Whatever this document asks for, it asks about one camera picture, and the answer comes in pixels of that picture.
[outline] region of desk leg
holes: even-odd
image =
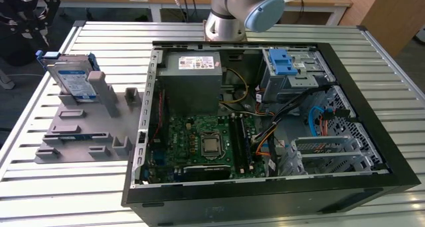
[[[162,4],[150,4],[152,22],[162,22]]]
[[[8,76],[6,75],[6,73],[2,71],[0,69],[0,86],[4,89],[12,89],[15,87],[15,83],[14,81],[8,78]]]
[[[335,7],[335,11],[334,11],[334,13],[332,13],[331,16],[330,16],[327,25],[339,25],[339,24],[340,24],[343,15],[344,15],[344,13],[346,13],[346,10],[347,10],[347,7],[346,7],[346,6],[338,6],[338,7]]]

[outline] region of blue cable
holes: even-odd
[[[323,113],[326,112],[326,110],[322,107],[319,107],[319,106],[314,106],[312,109],[311,109],[311,112],[308,113],[308,125],[311,127],[312,135],[318,136],[316,129],[315,129],[315,123],[314,123],[315,110],[319,110]]]

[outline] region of blue drive bracket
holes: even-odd
[[[35,53],[35,56],[36,56],[36,59],[43,67],[43,69],[47,71],[47,67],[46,65],[43,64],[42,62],[42,59],[59,59],[60,57],[60,53],[59,52],[47,52],[44,54],[44,52],[42,50],[39,50],[36,53]]]
[[[88,54],[88,61],[91,62],[91,65],[92,65],[92,67],[94,67],[94,70],[95,70],[95,71],[100,71],[95,54],[92,54],[92,53]]]
[[[286,49],[270,49],[268,53],[278,75],[299,74],[299,70],[292,66],[292,57]]]

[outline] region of metal frame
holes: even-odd
[[[203,38],[202,24],[87,22],[75,43],[66,45],[72,45],[72,54],[88,51],[96,54],[107,82],[116,91],[136,85],[143,92],[152,40],[203,41]],[[425,182],[425,105],[414,91],[414,82],[403,81],[406,79],[394,64],[383,58],[384,50],[371,42],[363,31],[355,26],[278,25],[271,32],[248,33],[248,40],[332,44],[410,165]],[[36,146],[42,143],[43,132],[60,103],[58,94],[59,88],[44,76],[0,151],[2,226],[147,227],[134,211],[120,205],[127,162],[32,163]],[[423,184],[408,192],[380,197],[344,214],[268,218],[226,225],[268,227],[308,222],[346,227],[366,223],[375,226],[423,226],[424,193]]]
[[[366,31],[363,31],[363,34],[367,37],[367,39],[371,41],[372,46],[383,53],[384,60],[390,63],[390,66],[395,70],[396,74],[399,74],[403,77],[404,82],[407,82],[411,85],[416,94],[420,96],[420,100],[425,104],[424,92],[420,90],[419,86],[415,84],[414,80],[410,78],[408,74],[404,72],[404,70],[402,69],[402,67],[399,66],[399,64],[396,63],[394,58],[391,57],[390,53],[386,51],[386,49],[383,48],[383,46],[380,45],[380,43],[378,42],[378,40],[372,36],[371,32],[366,30]]]

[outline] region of yellow wire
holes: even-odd
[[[264,152],[259,152],[259,151],[260,151],[260,149],[262,149],[263,144],[266,143],[266,140],[267,140],[268,137],[272,135],[272,133],[275,132],[276,129],[278,129],[278,127],[268,133],[268,135],[266,136],[266,138],[264,138],[263,141],[260,142],[260,145],[259,145],[258,151],[256,151],[258,154],[266,154]]]
[[[238,73],[238,71],[235,71],[235,70],[231,69],[231,68],[228,68],[228,70],[231,70],[231,71],[239,76],[239,78],[242,79],[242,81],[244,82],[244,84],[246,84],[246,94],[244,94],[244,96],[243,96],[240,99],[238,99],[238,100],[220,101],[222,104],[235,104],[235,103],[243,101],[243,100],[247,98],[247,95],[248,95],[248,84],[247,84],[246,79],[242,77],[242,75]]]

